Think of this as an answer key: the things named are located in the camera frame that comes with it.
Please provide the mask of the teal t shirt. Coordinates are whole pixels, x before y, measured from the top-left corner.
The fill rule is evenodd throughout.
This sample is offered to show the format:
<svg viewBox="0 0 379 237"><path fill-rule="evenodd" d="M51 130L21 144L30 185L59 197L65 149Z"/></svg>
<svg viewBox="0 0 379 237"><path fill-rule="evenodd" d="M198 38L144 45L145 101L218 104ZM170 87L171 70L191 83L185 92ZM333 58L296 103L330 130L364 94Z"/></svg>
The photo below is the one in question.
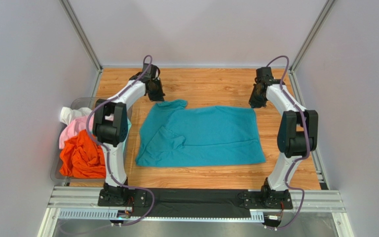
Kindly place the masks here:
<svg viewBox="0 0 379 237"><path fill-rule="evenodd" d="M156 103L140 129L137 166L225 166L266 161L253 109L188 109L178 99Z"/></svg>

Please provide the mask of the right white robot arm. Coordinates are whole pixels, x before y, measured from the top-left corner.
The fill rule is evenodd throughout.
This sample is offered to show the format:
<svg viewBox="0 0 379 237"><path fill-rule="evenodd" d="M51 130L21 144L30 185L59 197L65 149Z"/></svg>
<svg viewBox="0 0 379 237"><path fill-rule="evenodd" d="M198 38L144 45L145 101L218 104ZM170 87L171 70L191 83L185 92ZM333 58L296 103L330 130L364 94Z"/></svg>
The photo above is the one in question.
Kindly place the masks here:
<svg viewBox="0 0 379 237"><path fill-rule="evenodd" d="M270 209L291 207L289 186L293 175L317 146L318 113L302 106L290 94L282 79L275 79L271 67L256 70L255 84L249 100L254 108L271 102L281 114L277 134L279 157L253 203Z"/></svg>

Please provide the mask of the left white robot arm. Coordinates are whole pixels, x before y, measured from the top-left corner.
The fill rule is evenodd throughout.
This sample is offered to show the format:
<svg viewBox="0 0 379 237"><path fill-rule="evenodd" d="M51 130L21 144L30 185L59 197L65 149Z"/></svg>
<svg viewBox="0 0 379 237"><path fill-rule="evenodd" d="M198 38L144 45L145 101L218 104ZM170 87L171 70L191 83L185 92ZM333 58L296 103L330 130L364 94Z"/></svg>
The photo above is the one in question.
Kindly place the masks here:
<svg viewBox="0 0 379 237"><path fill-rule="evenodd" d="M128 110L143 96L163 101L164 93L158 66L144 63L141 72L108 99L96 102L92 133L104 149L106 178L98 199L99 206L130 207L134 198L145 201L147 192L128 186L124 167L124 145L129 133Z"/></svg>

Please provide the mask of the mint green t shirt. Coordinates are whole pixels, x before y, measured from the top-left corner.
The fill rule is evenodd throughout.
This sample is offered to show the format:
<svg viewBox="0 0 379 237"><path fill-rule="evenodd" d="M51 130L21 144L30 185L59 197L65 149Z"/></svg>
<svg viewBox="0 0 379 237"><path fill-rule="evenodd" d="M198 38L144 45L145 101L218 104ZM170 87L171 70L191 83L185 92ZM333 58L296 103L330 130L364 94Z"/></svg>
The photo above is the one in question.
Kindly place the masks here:
<svg viewBox="0 0 379 237"><path fill-rule="evenodd" d="M129 136L130 129L132 127L132 123L130 119L127 119L127 133L126 133L126 138Z"/></svg>

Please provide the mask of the clear plastic bin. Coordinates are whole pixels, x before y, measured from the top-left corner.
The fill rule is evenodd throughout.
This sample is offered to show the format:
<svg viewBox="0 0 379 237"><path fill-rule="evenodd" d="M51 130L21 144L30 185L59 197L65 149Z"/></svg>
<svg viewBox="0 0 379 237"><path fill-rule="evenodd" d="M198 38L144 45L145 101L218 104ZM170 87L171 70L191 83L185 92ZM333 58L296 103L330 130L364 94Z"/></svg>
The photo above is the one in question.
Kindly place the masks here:
<svg viewBox="0 0 379 237"><path fill-rule="evenodd" d="M71 105L70 108L72 110L79 110L81 108L89 108L94 109L95 103L98 99L106 99L106 97L82 97L75 99ZM51 168L50 177L51 180L54 181L56 184L61 183L98 183L98 182L104 182L103 179L96 179L96 178L75 178L75 177L69 177L62 175L59 170L63 164L62 160L59 158L59 155L61 153L61 149L59 149L55 155L55 160L53 162L53 166Z"/></svg>

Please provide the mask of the pink t shirt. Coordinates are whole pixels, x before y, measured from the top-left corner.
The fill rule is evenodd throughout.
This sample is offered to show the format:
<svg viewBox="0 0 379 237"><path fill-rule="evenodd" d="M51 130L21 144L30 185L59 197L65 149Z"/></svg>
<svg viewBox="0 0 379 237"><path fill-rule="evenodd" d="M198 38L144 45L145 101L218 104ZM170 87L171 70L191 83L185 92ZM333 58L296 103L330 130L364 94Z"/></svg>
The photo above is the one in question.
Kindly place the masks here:
<svg viewBox="0 0 379 237"><path fill-rule="evenodd" d="M88 116L75 118L63 129L59 137L60 150L64 149L67 140L77 136L81 131L86 129L87 119Z"/></svg>

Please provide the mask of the white t shirt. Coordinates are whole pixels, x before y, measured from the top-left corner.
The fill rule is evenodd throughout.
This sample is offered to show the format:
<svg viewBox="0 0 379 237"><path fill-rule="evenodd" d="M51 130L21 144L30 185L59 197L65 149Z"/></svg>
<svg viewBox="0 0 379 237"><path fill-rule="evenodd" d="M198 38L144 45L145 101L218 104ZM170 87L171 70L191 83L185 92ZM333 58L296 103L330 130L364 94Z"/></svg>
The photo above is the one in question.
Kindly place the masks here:
<svg viewBox="0 0 379 237"><path fill-rule="evenodd" d="M74 119L88 116L91 113L91 109L87 107L79 108L78 110L71 109L69 107L63 107L60 111L59 122L69 125Z"/></svg>

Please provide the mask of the orange t shirt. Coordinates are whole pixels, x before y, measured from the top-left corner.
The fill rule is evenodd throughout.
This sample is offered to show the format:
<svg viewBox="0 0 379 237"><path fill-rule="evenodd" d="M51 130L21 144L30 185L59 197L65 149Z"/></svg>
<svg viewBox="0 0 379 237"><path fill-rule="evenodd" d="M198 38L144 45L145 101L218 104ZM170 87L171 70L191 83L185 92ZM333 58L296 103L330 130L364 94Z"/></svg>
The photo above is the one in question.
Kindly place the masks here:
<svg viewBox="0 0 379 237"><path fill-rule="evenodd" d="M59 157L62 161L59 172L63 176L78 179L106 177L103 149L91 139L86 130L66 140Z"/></svg>

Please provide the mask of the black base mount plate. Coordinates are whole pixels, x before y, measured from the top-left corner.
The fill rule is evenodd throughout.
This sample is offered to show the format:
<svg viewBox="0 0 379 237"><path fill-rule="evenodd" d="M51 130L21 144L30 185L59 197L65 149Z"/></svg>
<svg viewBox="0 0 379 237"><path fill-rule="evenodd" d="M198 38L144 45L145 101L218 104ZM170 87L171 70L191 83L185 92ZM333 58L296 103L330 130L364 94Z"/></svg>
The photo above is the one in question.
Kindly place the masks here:
<svg viewBox="0 0 379 237"><path fill-rule="evenodd" d="M270 209L252 202L260 191L153 188L146 192L145 201L136 197L130 207L119 207L135 216L169 218L247 218L251 209ZM290 205L271 210L293 209L292 198Z"/></svg>

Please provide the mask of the aluminium front frame rail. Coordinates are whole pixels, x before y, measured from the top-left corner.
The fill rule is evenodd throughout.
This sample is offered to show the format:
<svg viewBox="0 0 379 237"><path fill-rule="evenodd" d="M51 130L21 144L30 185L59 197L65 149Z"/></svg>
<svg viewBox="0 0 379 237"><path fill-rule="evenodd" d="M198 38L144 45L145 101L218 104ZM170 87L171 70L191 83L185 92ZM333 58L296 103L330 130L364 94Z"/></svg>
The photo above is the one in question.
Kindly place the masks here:
<svg viewBox="0 0 379 237"><path fill-rule="evenodd" d="M344 203L336 190L291 190L285 198L261 203L259 190L132 190L124 203L102 195L100 187L54 187L38 235L52 236L60 219L109 221L196 221L263 223L283 214L294 224L303 213L330 213L341 237L353 236Z"/></svg>

